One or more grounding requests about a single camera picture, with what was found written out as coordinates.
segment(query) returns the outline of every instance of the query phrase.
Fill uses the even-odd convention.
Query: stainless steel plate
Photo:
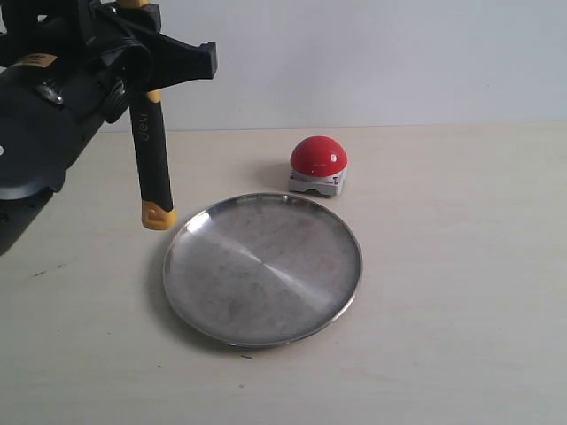
[[[268,347],[313,335],[351,304],[361,253],[335,214],[302,197],[221,202],[177,234],[164,263],[175,312],[227,344]]]

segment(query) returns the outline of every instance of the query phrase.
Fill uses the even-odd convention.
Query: red button
[[[297,145],[291,155],[291,166],[298,173],[329,177],[346,168],[345,149],[330,137],[316,135]]]

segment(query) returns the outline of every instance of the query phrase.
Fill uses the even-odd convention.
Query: table
[[[567,123],[170,133],[183,218],[285,190],[336,137],[364,276],[322,333],[220,347],[171,313],[175,230],[142,229],[133,145],[99,135],[0,258],[0,423],[567,422]]]

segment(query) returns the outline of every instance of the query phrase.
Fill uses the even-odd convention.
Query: robotic arm
[[[64,184],[104,122],[129,108],[142,221],[175,223],[159,89],[213,79],[213,42],[159,33],[149,0],[0,0],[0,255]]]

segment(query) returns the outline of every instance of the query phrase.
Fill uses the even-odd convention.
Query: white wall
[[[164,32],[216,41],[220,64],[166,90],[170,129],[567,118],[565,0],[160,4]]]

